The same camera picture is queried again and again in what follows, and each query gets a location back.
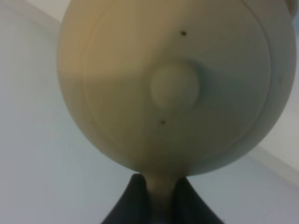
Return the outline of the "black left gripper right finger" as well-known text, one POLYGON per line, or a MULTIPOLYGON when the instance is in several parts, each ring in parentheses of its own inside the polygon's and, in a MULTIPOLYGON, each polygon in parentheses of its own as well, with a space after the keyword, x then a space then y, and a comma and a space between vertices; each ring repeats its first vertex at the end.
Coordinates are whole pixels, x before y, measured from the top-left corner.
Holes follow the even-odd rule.
POLYGON ((187 178, 174 189, 171 221, 173 224, 224 224, 194 190, 187 178))

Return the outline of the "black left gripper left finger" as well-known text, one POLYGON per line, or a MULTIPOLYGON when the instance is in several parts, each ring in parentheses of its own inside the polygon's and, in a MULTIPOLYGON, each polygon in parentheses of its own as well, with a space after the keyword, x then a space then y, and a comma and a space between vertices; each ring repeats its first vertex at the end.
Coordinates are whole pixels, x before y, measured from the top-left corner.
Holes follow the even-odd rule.
POLYGON ((143 175, 134 174, 103 224, 149 224, 151 205, 143 175))

